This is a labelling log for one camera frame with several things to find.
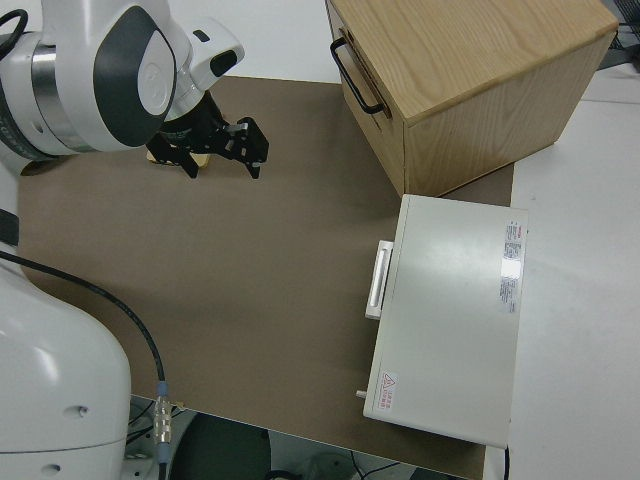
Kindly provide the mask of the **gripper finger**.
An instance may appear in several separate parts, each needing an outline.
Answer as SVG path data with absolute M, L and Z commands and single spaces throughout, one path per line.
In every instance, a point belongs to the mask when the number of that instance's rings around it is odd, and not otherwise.
M 253 179 L 258 179 L 262 165 L 267 161 L 269 142 L 251 117 L 223 128 L 223 156 L 242 163 Z
M 182 148 L 171 145 L 162 135 L 154 135 L 146 147 L 154 163 L 166 166 L 179 166 L 190 177 L 196 178 L 199 166 L 191 154 Z

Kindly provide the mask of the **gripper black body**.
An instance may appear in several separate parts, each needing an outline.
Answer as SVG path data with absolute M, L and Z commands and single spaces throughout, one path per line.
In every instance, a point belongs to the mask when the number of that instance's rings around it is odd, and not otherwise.
M 197 154 L 220 153 L 228 144 L 219 107 L 210 93 L 185 115 L 162 125 L 162 136 L 176 147 Z

